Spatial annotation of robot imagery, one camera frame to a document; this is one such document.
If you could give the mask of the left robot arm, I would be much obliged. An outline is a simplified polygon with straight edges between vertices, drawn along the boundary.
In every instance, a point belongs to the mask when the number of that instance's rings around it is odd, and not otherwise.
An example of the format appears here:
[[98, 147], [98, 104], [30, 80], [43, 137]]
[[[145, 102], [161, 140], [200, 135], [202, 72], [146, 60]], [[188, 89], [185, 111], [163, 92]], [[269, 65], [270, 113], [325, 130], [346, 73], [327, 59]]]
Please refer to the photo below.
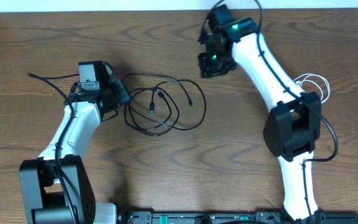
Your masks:
[[80, 79], [62, 94], [64, 115], [54, 137], [19, 169], [28, 223], [118, 222], [116, 205], [95, 199], [83, 159], [104, 115], [117, 116], [129, 94], [107, 62], [80, 62], [78, 68]]

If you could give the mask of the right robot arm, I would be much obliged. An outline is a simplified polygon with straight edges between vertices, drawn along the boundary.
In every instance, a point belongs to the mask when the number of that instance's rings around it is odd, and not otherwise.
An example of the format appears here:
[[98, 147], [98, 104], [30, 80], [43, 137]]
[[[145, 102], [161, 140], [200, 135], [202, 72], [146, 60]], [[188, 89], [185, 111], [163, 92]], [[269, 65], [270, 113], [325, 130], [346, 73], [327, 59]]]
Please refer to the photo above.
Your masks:
[[235, 19], [226, 5], [214, 6], [201, 27], [198, 41], [206, 47], [198, 55], [201, 76], [212, 78], [240, 66], [255, 85], [268, 109], [263, 129], [269, 151], [278, 158], [283, 176], [283, 206], [296, 222], [317, 221], [311, 165], [319, 138], [317, 93], [305, 93], [277, 62], [260, 27], [249, 17]]

